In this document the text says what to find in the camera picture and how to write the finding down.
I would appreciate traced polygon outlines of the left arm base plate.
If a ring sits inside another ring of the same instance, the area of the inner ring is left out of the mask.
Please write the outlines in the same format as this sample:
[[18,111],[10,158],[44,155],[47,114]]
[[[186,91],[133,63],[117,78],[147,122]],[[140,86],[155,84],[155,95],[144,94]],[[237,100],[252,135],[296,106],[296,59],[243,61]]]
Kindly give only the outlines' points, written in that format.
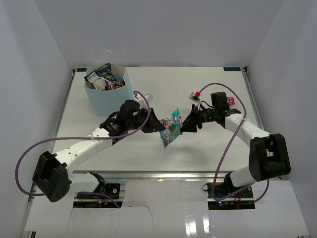
[[93,192],[76,194],[74,208],[120,208],[123,198],[120,197],[119,183],[102,183]]

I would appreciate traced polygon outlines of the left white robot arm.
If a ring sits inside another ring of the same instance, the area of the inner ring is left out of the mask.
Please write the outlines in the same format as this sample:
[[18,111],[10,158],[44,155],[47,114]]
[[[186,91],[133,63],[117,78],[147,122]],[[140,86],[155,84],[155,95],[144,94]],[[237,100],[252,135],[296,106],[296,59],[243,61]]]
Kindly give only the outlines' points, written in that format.
[[152,108],[142,108],[137,101],[126,100],[88,137],[54,154],[46,151],[39,157],[33,182],[50,202],[61,200],[71,186],[72,172],[98,152],[123,139],[129,131],[143,133],[164,131]]

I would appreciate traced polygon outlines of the teal candy bag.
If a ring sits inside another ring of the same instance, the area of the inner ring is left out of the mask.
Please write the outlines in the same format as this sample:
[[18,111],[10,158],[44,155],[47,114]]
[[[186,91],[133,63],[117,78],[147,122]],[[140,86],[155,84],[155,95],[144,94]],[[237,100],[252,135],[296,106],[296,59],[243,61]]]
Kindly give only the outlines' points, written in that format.
[[182,135],[180,131],[183,126],[182,117],[179,109],[177,108],[168,118],[161,119],[161,124],[165,127],[164,131],[160,131],[160,138],[164,148]]

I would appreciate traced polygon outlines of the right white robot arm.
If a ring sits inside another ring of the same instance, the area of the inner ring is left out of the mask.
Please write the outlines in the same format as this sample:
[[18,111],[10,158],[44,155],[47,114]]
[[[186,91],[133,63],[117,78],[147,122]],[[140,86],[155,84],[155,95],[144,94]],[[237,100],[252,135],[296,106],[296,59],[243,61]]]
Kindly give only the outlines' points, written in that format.
[[291,166],[283,135],[270,134],[245,120],[239,110],[230,108],[225,92],[212,93],[211,102],[210,109],[200,110],[193,105],[180,131],[196,133],[204,123],[215,121],[233,132],[250,149],[246,167],[228,173],[223,183],[211,186],[211,193],[216,198],[234,198],[246,185],[290,174]]

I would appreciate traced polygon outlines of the purple candy packet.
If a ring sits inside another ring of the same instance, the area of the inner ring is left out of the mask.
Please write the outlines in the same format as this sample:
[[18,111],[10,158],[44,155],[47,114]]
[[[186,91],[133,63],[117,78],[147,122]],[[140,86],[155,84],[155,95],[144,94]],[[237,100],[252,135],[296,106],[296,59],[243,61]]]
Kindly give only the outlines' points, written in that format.
[[115,90],[123,86],[125,86],[124,80],[123,81],[106,80],[105,90],[106,91]]

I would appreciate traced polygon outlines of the blue snack bag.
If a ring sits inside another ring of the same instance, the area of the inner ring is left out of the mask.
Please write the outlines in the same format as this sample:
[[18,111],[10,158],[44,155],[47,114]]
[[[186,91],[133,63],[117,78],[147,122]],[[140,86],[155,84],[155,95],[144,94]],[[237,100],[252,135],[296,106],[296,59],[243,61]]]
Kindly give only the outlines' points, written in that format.
[[106,63],[84,77],[93,89],[99,91],[113,90],[113,83],[116,78],[111,71],[111,64]]

